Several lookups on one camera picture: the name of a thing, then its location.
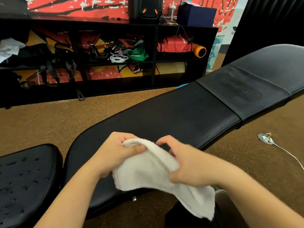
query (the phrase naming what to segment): tufted black seat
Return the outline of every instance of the tufted black seat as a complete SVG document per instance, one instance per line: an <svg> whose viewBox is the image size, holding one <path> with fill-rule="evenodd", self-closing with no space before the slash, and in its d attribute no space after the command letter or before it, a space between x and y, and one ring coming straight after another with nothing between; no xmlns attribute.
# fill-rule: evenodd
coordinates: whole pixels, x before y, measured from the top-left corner
<svg viewBox="0 0 304 228"><path fill-rule="evenodd" d="M0 157L0 228L33 227L59 193L61 170L52 144Z"/></svg>
<svg viewBox="0 0 304 228"><path fill-rule="evenodd" d="M153 142L170 134L206 149L230 131L303 94L303 57L301 46L269 46L97 123L71 145L64 163L64 184L113 131L133 133ZM99 180L87 218L137 193L117 190L110 174Z"/></svg>

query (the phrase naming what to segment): black pants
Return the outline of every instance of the black pants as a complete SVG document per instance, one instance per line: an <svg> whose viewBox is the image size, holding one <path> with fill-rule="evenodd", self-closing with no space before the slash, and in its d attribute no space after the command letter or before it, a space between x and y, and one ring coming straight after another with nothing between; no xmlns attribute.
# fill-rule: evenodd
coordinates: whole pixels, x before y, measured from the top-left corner
<svg viewBox="0 0 304 228"><path fill-rule="evenodd" d="M209 221L207 218L195 217L180 202L177 202L165 216L165 228L170 227L226 228L227 226L217 204L215 204L213 220Z"/></svg>

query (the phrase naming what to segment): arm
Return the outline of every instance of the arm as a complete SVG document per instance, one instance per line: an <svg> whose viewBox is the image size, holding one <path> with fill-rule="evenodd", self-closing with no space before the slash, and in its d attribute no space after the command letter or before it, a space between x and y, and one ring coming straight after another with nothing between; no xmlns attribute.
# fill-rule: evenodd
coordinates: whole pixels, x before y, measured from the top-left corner
<svg viewBox="0 0 304 228"><path fill-rule="evenodd" d="M251 228L303 227L304 218L281 202L252 177L233 164L177 141L172 136L160 138L167 143L180 168L169 175L173 183L192 186L218 185L230 196Z"/></svg>
<svg viewBox="0 0 304 228"><path fill-rule="evenodd" d="M130 138L137 137L113 132L61 190L34 228L81 228L98 180L108 176L127 157L146 149L143 145L123 147L122 142Z"/></svg>

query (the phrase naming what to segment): person's left hand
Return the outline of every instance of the person's left hand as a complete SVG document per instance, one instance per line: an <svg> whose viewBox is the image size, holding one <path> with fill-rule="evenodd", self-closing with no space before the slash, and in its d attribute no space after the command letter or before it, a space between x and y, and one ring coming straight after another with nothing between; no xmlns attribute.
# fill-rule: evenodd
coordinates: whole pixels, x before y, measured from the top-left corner
<svg viewBox="0 0 304 228"><path fill-rule="evenodd" d="M108 176L110 171L122 164L127 157L146 150L144 145L123 147L122 142L130 138L138 137L131 133L113 132L86 164L97 171L100 177Z"/></svg>

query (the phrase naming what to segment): dark blue box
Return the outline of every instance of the dark blue box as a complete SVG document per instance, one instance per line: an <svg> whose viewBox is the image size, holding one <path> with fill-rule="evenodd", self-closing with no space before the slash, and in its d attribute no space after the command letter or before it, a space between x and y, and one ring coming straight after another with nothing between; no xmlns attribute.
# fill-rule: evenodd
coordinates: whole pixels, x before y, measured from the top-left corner
<svg viewBox="0 0 304 228"><path fill-rule="evenodd" d="M216 11L216 8L194 6L184 3L178 8L177 23L187 26L212 27Z"/></svg>

